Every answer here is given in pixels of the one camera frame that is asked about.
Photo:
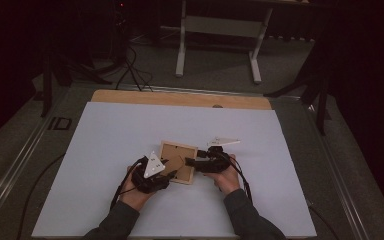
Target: white table leg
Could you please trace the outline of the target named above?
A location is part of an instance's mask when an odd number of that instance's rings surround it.
[[[252,76],[254,78],[254,83],[256,83],[256,84],[261,83],[261,75],[260,75],[260,69],[258,67],[257,56],[258,56],[258,52],[260,51],[261,44],[263,43],[264,35],[266,33],[267,26],[269,25],[269,20],[270,20],[270,16],[271,16],[272,12],[273,12],[273,8],[267,9],[266,16],[264,18],[264,22],[261,23],[260,33],[257,37],[257,44],[254,48],[254,51],[251,51],[249,53],[249,60],[251,62]]]
[[[180,21],[180,47],[177,56],[176,77],[183,77],[183,68],[185,66],[185,35],[186,35],[186,0],[182,1],[182,19]]]

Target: white board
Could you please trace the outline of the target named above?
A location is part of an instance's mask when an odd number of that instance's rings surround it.
[[[240,139],[224,150],[236,155],[261,216],[287,237],[316,236],[274,111],[97,102],[86,105],[32,236],[83,236],[108,214],[129,165],[162,140],[206,150],[215,136]],[[192,185],[171,183],[130,236],[233,237],[223,197],[201,173]]]

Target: person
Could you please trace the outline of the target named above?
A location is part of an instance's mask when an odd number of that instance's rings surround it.
[[[225,194],[224,205],[232,223],[234,232],[243,240],[281,240],[285,235],[270,221],[261,217],[239,185],[238,173],[230,166],[221,173],[205,173],[214,180],[220,191]],[[133,189],[131,175],[128,176],[123,190]],[[99,227],[90,230],[82,239],[126,239],[145,203],[155,193],[145,194],[136,189],[121,194],[108,216]]]

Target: dark sleeve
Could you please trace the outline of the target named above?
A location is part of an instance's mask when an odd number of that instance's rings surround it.
[[[285,235],[269,220],[261,217],[242,189],[231,192],[224,205],[232,222],[235,234],[242,240],[279,240]]]
[[[126,239],[138,217],[138,211],[118,201],[99,227],[90,230],[82,239]]]

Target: dark background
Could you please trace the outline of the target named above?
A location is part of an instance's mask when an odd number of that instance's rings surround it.
[[[91,55],[111,55],[111,4],[0,1],[0,127],[35,94],[31,80],[42,72],[46,39],[82,63],[90,64]],[[180,1],[140,0],[129,7],[128,20],[139,28],[155,29],[158,9],[160,24],[179,24]],[[300,76],[329,79],[329,93],[384,194],[384,1],[339,1],[330,21],[326,9],[286,5],[275,10],[268,35],[317,39]]]

